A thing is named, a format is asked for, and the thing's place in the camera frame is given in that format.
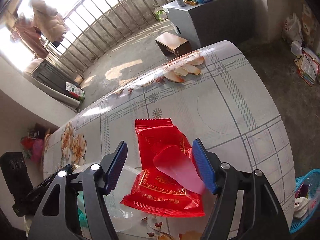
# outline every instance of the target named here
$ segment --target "metal railing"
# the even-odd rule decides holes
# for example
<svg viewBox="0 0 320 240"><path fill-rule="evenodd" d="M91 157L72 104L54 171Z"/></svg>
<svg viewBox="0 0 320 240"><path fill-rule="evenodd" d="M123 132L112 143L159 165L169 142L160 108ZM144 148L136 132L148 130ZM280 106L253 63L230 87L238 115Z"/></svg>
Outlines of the metal railing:
<svg viewBox="0 0 320 240"><path fill-rule="evenodd" d="M62 43L56 48L48 40L45 42L49 59L69 76L75 73L83 76L106 51L156 20L154 0L100 1L103 3L80 0L64 18L70 31L64 35Z"/></svg>

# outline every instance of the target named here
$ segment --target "red snack packet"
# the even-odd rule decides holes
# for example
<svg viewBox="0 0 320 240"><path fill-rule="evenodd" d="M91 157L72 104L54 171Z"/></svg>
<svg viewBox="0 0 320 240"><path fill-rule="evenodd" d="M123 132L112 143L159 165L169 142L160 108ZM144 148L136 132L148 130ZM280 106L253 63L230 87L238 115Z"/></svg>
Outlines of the red snack packet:
<svg viewBox="0 0 320 240"><path fill-rule="evenodd" d="M204 216L201 195L185 189L153 163L154 157L168 146L178 146L191 159L187 138L171 119L136 120L136 132L143 171L120 203L157 216Z"/></svg>
<svg viewBox="0 0 320 240"><path fill-rule="evenodd" d="M201 195L183 188L156 167L142 171L131 193L124 196L120 203L161 217L205 215Z"/></svg>

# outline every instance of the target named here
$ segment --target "hanging clothes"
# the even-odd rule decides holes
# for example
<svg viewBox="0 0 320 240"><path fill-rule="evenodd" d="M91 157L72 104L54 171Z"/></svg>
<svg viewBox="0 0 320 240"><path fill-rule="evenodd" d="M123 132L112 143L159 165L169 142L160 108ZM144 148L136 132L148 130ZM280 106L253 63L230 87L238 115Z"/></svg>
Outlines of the hanging clothes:
<svg viewBox="0 0 320 240"><path fill-rule="evenodd" d="M62 16L55 8L47 5L44 0L30 0L33 8L34 25L37 26L43 35L51 42L62 42L63 34L70 29L63 22Z"/></svg>
<svg viewBox="0 0 320 240"><path fill-rule="evenodd" d="M11 37L15 42L21 39L42 59L45 59L49 52L40 41L40 34L36 32L31 20L20 16L11 28Z"/></svg>

